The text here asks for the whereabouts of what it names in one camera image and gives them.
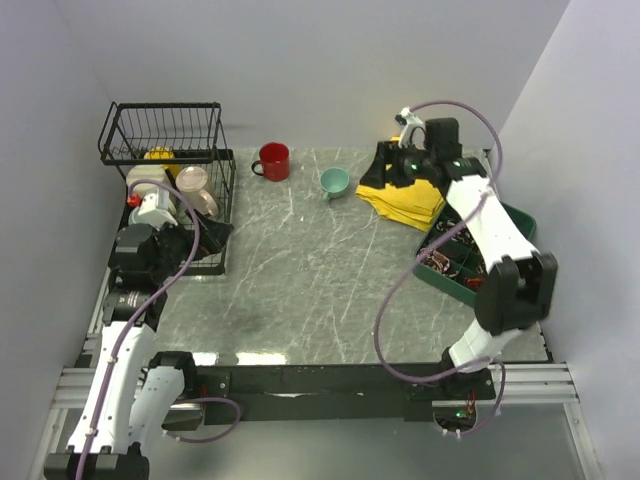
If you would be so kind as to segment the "yellow enamel mug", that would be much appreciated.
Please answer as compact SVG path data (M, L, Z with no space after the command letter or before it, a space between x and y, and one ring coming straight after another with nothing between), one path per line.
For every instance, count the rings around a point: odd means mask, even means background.
M175 154L173 151L166 147L153 147L144 154L145 160L174 160ZM163 169L171 174L173 179L176 179L182 170L182 166L176 163L162 163Z

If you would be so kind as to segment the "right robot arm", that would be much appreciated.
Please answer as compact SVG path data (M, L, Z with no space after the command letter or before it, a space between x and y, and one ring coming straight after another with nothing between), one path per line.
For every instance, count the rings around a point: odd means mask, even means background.
M496 359L503 348L533 324L547 318L558 262L540 252L516 227L494 189L491 173L475 157L466 157L454 118L421 120L410 109L396 117L399 139L390 147L388 181L406 186L421 179L437 188L460 221L426 249L434 252L461 229L472 236L487 275L474 300L475 318L444 355L440 372L425 377L381 366L409 383L435 383L450 398L473 386L471 372Z

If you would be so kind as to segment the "small teal cup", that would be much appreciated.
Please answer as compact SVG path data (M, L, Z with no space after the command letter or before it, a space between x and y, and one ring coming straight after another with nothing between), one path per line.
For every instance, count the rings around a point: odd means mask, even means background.
M342 168L328 168L320 175L320 186L325 200L341 197L348 189L349 183L349 173Z

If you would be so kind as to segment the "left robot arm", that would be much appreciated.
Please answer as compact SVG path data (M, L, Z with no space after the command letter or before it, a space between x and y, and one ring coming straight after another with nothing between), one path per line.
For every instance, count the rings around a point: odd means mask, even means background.
M222 252L234 228L195 216L192 228L132 223L109 258L116 283L103 304L98 364L82 416L62 453L47 456L47 479L146 479L148 451L174 401L200 388L193 356L165 352L144 361L166 289L192 261Z

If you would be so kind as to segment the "red mug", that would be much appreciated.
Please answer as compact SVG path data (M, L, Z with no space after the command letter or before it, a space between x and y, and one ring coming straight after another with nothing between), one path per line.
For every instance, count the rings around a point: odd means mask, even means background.
M259 150L259 158L251 165L255 175L272 182L286 180L290 173L289 148L279 142L270 142Z

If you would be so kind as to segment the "pink mug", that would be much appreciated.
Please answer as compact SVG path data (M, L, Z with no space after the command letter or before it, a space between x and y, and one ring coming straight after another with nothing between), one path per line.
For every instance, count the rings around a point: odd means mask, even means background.
M219 216L219 200L204 168L188 166L182 169L176 178L176 186L199 213L211 218Z

